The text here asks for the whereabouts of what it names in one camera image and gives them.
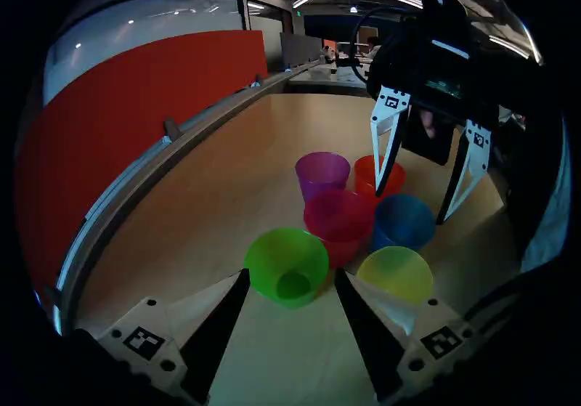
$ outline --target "green plastic cup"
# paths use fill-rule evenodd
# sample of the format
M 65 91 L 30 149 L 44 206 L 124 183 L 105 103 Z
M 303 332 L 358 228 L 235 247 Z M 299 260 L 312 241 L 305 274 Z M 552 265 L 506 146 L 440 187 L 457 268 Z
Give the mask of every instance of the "green plastic cup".
M 413 250 L 395 245 L 370 254 L 357 277 L 414 304 L 429 299 L 434 284 L 426 261 Z
M 282 227 L 251 244 L 244 267 L 260 294 L 287 308 L 298 308 L 314 299 L 329 271 L 329 257 L 319 238 L 302 229 Z

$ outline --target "plastic cup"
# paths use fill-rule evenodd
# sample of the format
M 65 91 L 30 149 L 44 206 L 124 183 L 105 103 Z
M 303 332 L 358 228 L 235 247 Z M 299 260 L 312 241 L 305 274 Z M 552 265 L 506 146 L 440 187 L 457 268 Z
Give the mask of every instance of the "plastic cup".
M 319 239 L 302 229 L 283 227 L 256 239 L 246 252 L 244 267 L 263 296 L 297 308 L 314 299 L 329 270 L 329 258 Z
M 371 247 L 374 251 L 388 245 L 419 250 L 436 232 L 430 208 L 410 195 L 392 195 L 375 208 Z
M 328 190 L 307 202 L 304 222 L 325 245 L 330 268 L 342 267 L 369 243 L 373 205 L 352 191 Z
M 414 304 L 429 299 L 434 286 L 429 265 L 405 247 L 385 247 L 370 254 L 357 277 Z
M 351 166 L 336 153 L 315 152 L 299 159 L 295 170 L 306 203 L 320 192 L 344 190 Z
M 380 158 L 380 165 L 383 163 L 383 156 Z M 398 163 L 394 163 L 391 168 L 391 173 L 387 179 L 387 183 L 381 197 L 375 196 L 375 164 L 373 156 L 367 155 L 355 161 L 355 192 L 364 195 L 373 205 L 377 205 L 384 198 L 398 194 L 405 182 L 405 170 Z

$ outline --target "pink plastic cup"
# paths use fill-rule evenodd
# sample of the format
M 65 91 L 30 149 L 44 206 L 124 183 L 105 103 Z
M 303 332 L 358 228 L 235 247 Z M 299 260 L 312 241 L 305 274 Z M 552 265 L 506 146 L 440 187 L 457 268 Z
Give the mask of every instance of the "pink plastic cup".
M 299 159 L 295 171 L 306 203 L 320 192 L 344 190 L 351 166 L 336 153 L 315 152 Z
M 342 267 L 369 243 L 373 219 L 371 202 L 352 191 L 321 192 L 304 209 L 306 228 L 327 248 L 330 268 Z

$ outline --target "desk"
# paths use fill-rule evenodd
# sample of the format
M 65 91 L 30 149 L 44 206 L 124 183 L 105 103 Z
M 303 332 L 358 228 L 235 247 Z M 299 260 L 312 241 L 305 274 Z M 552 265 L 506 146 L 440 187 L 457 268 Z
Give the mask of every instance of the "desk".
M 363 76 L 369 71 L 369 64 L 363 64 L 357 69 Z M 323 86 L 344 86 L 365 90 L 366 85 L 355 75 L 349 78 L 338 78 L 338 75 L 332 74 L 331 64 L 316 65 L 313 68 L 295 76 L 289 80 L 290 85 L 323 85 Z
M 371 154 L 371 98 L 273 94 L 199 144 L 133 210 L 105 248 L 80 302 L 93 334 L 145 296 L 166 304 L 219 282 L 274 227 L 303 227 L 294 172 L 327 150 L 353 165 Z M 455 134 L 455 145 L 458 133 Z M 439 209 L 450 162 L 401 150 L 403 192 Z M 348 188 L 353 188 L 353 172 Z M 421 251 L 436 292 L 459 312 L 518 271 L 503 202 L 487 176 Z M 361 259 L 347 269 L 357 271 Z M 210 405 L 373 405 L 373 387 L 336 293 L 288 311 L 251 288 L 216 374 Z

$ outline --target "yellow plastic cup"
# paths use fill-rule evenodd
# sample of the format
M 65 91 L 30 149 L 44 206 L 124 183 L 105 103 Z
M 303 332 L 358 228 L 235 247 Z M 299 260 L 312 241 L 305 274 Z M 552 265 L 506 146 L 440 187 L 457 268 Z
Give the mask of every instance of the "yellow plastic cup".
M 393 245 L 370 254 L 357 277 L 414 304 L 429 299 L 434 287 L 426 261 L 409 248 Z

